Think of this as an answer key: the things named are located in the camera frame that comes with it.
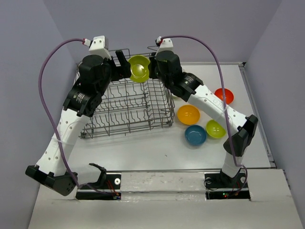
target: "gray wall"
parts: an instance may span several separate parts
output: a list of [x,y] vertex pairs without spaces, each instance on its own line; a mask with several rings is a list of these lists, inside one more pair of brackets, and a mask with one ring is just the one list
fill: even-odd
[[246,65],[276,164],[305,225],[305,1],[283,0]]
[[[38,74],[62,37],[41,0],[2,0],[0,31],[0,228],[25,229],[38,183],[24,172],[40,158],[53,134],[39,100]],[[45,98],[56,120],[74,70],[63,48],[45,71]]]
[[[111,49],[132,53],[162,35],[187,34],[206,41],[222,62],[248,60],[281,0],[44,0],[64,39],[105,35]],[[185,62],[213,61],[194,41],[175,39]],[[76,61],[86,51],[69,49]]]

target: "metal wire basket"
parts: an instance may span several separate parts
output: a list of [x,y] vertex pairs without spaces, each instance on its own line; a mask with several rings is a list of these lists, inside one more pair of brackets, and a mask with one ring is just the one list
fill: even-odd
[[[130,58],[129,49],[124,49]],[[149,53],[138,55],[149,56]],[[111,82],[80,138],[128,134],[170,127],[174,118],[171,92],[159,80],[135,83],[130,79]]]

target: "white tabletop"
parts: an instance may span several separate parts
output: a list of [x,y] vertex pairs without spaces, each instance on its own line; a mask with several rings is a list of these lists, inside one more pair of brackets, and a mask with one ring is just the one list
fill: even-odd
[[41,186],[29,229],[302,228],[282,170],[249,169],[251,201],[206,200],[203,177],[122,173],[121,201],[76,200],[76,190],[63,197]]
[[[220,87],[216,65],[184,65],[183,68],[202,79],[212,92]],[[225,87],[234,93],[234,101],[230,106],[245,115],[253,114],[239,67],[223,65],[222,71]],[[179,98],[175,98],[174,102],[175,112],[186,104]],[[201,112],[198,125],[205,128],[209,120],[210,117]],[[175,117],[170,128],[141,131],[127,136],[78,139],[69,163],[73,168],[94,162],[107,170],[120,171],[221,168],[225,157],[223,143],[227,136],[220,140],[208,138],[202,146],[193,147],[185,141],[186,128]],[[245,153],[243,163],[250,168],[270,167],[259,129]]]

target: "cable clip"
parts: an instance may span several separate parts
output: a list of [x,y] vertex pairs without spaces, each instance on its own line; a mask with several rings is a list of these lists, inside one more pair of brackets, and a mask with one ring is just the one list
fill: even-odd
[[220,119],[228,108],[229,108],[229,106],[226,106],[225,109],[223,110],[223,112],[214,120],[217,121],[218,119]]
[[56,142],[60,142],[61,144],[63,145],[69,145],[69,146],[73,146],[74,144],[71,144],[71,143],[68,143],[68,142],[64,142],[64,141],[61,141],[61,140],[58,140],[56,137],[52,137],[52,140],[56,141]]

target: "blue bowl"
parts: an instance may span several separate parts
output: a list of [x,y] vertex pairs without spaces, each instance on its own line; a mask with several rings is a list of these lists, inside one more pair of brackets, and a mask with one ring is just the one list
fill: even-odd
[[200,146],[206,141],[206,131],[199,125],[189,126],[184,133],[187,142],[193,146]]

